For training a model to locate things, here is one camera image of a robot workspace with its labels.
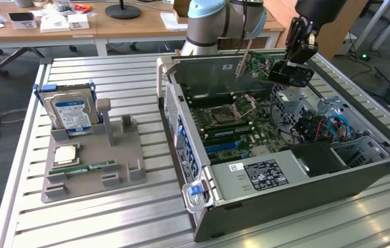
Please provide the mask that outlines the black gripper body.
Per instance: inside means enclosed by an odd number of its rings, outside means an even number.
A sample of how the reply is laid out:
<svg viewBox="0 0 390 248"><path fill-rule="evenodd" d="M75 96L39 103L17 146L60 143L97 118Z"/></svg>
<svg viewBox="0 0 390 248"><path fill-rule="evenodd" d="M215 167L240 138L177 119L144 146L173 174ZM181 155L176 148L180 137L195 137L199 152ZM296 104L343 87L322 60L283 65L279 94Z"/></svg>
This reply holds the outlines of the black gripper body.
<svg viewBox="0 0 390 248"><path fill-rule="evenodd" d="M346 0L299 0L295 10L314 26L323 26L335 21L344 4Z"/></svg>

